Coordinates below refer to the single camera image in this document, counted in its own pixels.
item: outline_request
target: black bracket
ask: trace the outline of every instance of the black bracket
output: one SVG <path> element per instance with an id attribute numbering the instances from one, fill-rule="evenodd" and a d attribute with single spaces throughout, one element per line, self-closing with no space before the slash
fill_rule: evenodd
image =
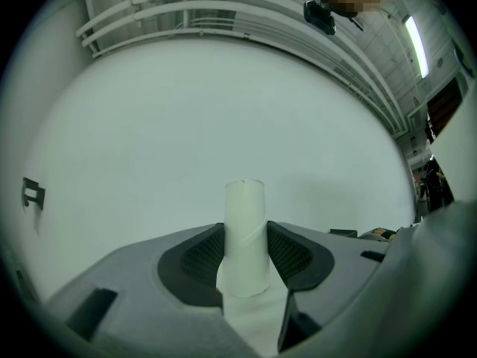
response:
<path id="1" fill-rule="evenodd" d="M 28 196 L 25 194 L 27 189 L 32 189 L 33 191 L 37 192 L 36 198 L 33 196 Z M 43 203 L 45 202 L 45 189 L 41 188 L 39 184 L 31 179 L 23 178 L 23 186 L 22 186 L 22 205 L 23 209 L 30 205 L 30 201 L 33 203 L 37 203 L 37 206 L 43 211 Z"/>

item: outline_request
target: ceiling light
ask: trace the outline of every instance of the ceiling light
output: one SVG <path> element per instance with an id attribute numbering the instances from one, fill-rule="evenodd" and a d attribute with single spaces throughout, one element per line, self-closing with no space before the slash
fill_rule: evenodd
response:
<path id="1" fill-rule="evenodd" d="M 426 53 L 424 52 L 423 42 L 420 39 L 419 31 L 417 30 L 416 22 L 414 18 L 410 16 L 406 22 L 405 27 L 408 29 L 409 36 L 411 36 L 412 45 L 416 50 L 417 61 L 419 61 L 420 75 L 425 78 L 429 74 L 429 68 L 427 66 Z"/>

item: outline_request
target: cardboard tube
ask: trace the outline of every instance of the cardboard tube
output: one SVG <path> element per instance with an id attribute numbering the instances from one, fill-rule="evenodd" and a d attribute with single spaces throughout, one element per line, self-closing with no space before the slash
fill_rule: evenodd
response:
<path id="1" fill-rule="evenodd" d="M 222 292 L 251 297 L 270 286 L 264 184 L 237 180 L 225 187 Z"/>

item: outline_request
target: white wall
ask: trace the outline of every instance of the white wall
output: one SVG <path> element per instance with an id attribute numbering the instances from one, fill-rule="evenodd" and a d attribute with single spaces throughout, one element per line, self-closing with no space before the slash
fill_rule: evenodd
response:
<path id="1" fill-rule="evenodd" d="M 87 20 L 84 1 L 50 0 L 24 33 L 0 86 L 0 229 L 17 254 L 24 247 L 16 211 L 25 158 L 50 107 L 92 62 L 75 37 Z"/>
<path id="2" fill-rule="evenodd" d="M 239 178 L 265 182 L 275 221 L 364 232 L 414 218 L 408 171 L 373 115 L 309 65 L 246 43 L 174 40 L 92 64 L 23 171 L 46 188 L 43 213 L 12 203 L 43 300 L 118 247 L 222 221 Z"/>

